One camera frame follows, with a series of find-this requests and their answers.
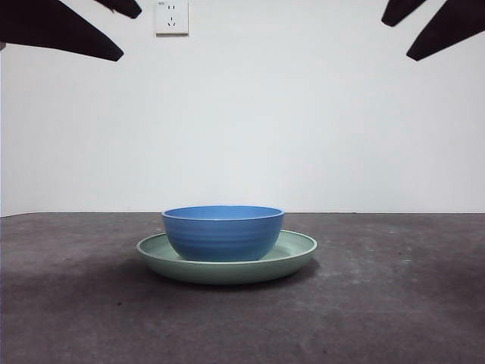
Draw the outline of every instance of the blue bowl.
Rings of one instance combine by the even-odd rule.
[[[194,206],[162,213],[168,241],[186,260],[258,260],[273,248],[284,212],[262,206]]]

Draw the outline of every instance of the wall socket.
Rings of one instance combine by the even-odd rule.
[[[155,33],[157,36],[189,34],[189,1],[157,1],[155,5]]]

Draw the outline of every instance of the plate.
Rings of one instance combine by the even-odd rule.
[[[247,284],[281,278],[298,271],[313,256],[317,242],[306,235],[282,230],[274,248],[259,260],[198,262],[181,258],[166,233],[136,245],[147,266],[168,278],[200,284]]]

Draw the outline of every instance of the green plate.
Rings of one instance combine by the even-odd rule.
[[[147,266],[178,281],[202,284],[245,284],[284,277],[308,263],[317,242],[306,235],[282,230],[274,248],[250,262],[197,262],[182,259],[166,233],[147,237],[136,245]]]

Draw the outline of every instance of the white wall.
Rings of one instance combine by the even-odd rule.
[[[405,53],[386,0],[192,0],[190,36],[66,2],[118,62],[8,45],[2,214],[254,203],[301,212],[485,212],[485,34]]]

